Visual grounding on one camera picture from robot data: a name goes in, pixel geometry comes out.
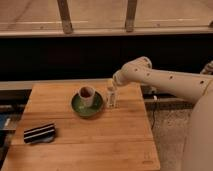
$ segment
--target wooden table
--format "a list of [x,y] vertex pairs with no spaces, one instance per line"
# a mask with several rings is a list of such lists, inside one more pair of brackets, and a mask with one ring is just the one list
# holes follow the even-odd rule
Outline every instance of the wooden table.
[[[36,84],[13,137],[3,171],[158,171],[160,164],[140,86],[118,89],[117,108],[81,119],[70,106],[82,85],[106,97],[106,81]],[[23,131],[54,122],[55,141],[28,145]]]

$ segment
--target green plate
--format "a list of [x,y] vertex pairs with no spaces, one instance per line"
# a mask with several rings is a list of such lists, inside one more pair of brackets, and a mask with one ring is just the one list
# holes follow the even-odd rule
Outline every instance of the green plate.
[[101,111],[101,109],[103,107],[103,98],[101,97],[101,95],[98,92],[96,92],[93,105],[91,107],[84,107],[79,95],[76,94],[72,98],[71,105],[72,105],[73,110],[80,117],[89,118]]

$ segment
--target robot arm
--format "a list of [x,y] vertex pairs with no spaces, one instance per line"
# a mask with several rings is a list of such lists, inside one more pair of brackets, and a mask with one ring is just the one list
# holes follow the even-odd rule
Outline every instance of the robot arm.
[[146,83],[192,103],[213,90],[211,75],[155,70],[151,66],[147,57],[130,61],[113,75],[114,82],[117,86],[129,82]]
[[182,158],[182,171],[213,170],[213,76],[151,69],[146,57],[126,63],[113,75],[117,86],[146,83],[196,103]]

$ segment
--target black object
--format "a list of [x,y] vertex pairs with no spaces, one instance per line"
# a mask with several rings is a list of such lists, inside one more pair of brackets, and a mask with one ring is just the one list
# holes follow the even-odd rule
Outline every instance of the black object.
[[25,143],[51,142],[55,138],[55,125],[53,123],[24,131]]
[[200,73],[213,34],[0,38],[0,81],[109,78],[147,56],[153,68]]
[[6,132],[0,130],[0,147],[3,147],[5,138],[6,138]]

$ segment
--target white cup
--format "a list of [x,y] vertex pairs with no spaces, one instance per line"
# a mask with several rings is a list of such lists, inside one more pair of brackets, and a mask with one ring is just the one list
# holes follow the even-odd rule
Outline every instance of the white cup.
[[85,107],[91,107],[95,97],[95,89],[90,86],[81,87],[78,91],[78,95]]

